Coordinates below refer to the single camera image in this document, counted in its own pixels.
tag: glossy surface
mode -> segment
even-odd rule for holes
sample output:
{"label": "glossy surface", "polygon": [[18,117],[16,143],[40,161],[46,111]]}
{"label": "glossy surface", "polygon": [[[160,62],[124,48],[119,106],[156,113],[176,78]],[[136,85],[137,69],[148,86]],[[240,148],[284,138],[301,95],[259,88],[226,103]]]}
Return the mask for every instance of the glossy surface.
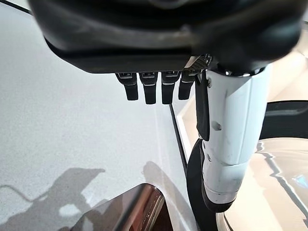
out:
{"label": "glossy surface", "polygon": [[235,231],[308,229],[308,140],[261,140],[233,206]]}
{"label": "glossy surface", "polygon": [[85,213],[72,231],[172,231],[163,194],[141,184]]}

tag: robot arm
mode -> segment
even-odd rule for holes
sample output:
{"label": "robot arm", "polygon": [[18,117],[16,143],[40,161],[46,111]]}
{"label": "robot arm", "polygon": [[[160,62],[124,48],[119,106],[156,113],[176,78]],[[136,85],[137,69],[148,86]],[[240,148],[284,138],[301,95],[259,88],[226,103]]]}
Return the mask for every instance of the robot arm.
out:
{"label": "robot arm", "polygon": [[90,73],[117,73],[128,100],[189,97],[196,80],[205,203],[235,200],[258,141],[270,63],[296,45],[307,0],[28,0],[49,48]]}
{"label": "robot arm", "polygon": [[271,66],[256,73],[206,72],[209,137],[203,140],[203,197],[215,212],[236,198],[257,146],[267,105]]}

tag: black plastic cover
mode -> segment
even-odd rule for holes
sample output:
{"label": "black plastic cover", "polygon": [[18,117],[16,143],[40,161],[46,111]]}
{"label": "black plastic cover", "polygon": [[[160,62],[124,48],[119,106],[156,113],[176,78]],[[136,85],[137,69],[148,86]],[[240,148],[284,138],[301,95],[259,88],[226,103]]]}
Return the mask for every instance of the black plastic cover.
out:
{"label": "black plastic cover", "polygon": [[226,69],[264,67],[296,45],[307,0],[29,0],[49,47],[92,73],[183,70],[212,54]]}

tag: reflective car surface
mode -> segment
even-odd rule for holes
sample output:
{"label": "reflective car surface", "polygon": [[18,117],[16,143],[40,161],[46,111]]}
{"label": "reflective car surface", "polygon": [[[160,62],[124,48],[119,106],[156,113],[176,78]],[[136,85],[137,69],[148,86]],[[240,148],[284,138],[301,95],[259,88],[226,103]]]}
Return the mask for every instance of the reflective car surface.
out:
{"label": "reflective car surface", "polygon": [[308,140],[261,140],[232,207],[217,214],[219,230],[308,229]]}

